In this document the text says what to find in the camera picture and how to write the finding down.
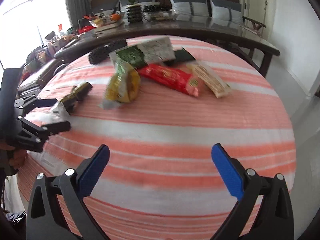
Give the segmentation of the person's left hand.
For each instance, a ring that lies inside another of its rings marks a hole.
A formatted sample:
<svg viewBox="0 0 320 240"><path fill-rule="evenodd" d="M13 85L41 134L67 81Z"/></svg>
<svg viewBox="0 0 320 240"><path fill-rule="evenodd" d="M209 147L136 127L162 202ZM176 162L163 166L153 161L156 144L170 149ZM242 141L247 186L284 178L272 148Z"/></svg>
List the person's left hand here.
<svg viewBox="0 0 320 240"><path fill-rule="evenodd" d="M24 161L27 156L27 151L25 149L14 148L6 144L4 141L1 141L0 146L1 150L13 152L12 157L9 159L10 166L17 170L24 165Z"/></svg>

